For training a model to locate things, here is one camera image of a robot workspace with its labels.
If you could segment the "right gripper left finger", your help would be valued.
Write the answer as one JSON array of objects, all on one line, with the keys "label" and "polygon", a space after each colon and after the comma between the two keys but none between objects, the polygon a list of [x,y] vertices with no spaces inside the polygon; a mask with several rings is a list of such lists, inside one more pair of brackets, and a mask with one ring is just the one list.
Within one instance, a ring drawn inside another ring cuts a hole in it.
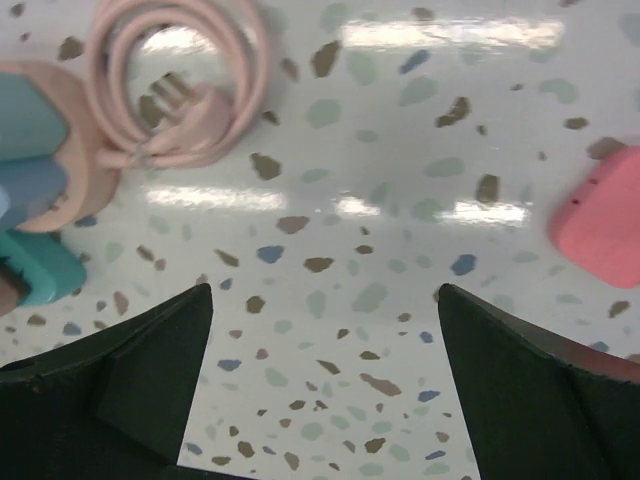
[{"label": "right gripper left finger", "polygon": [[3,366],[2,478],[210,478],[177,462],[212,317],[201,284]]}]

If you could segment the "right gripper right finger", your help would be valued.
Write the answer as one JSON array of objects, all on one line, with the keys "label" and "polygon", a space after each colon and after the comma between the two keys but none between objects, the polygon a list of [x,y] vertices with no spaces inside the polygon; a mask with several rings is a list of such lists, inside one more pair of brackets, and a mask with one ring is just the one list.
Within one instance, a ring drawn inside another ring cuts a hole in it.
[{"label": "right gripper right finger", "polygon": [[481,478],[638,478],[638,363],[452,284],[438,316]]}]

